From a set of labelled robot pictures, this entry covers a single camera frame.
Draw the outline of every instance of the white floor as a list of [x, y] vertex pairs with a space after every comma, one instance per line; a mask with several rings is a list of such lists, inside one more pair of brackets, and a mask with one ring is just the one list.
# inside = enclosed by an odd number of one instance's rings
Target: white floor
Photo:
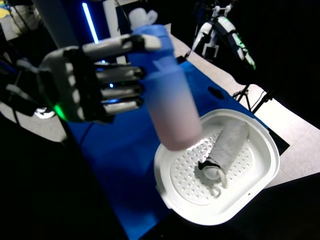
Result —
[[[175, 55], [184, 56], [189, 48], [180, 40], [172, 36]], [[191, 53], [188, 60], [212, 81], [220, 85], [230, 95], [241, 90], [244, 86], [225, 71], [207, 62], [195, 53]], [[249, 88], [250, 102], [254, 103], [262, 93], [256, 85]], [[11, 108], [0, 103], [0, 112], [14, 121]], [[59, 119], [39, 119], [17, 113], [21, 126], [49, 140], [60, 142], [66, 138], [66, 133]], [[267, 126], [283, 138], [290, 147], [280, 157], [280, 171], [268, 187], [290, 180], [320, 172], [320, 130], [295, 115], [276, 100], [265, 103], [256, 113]]]

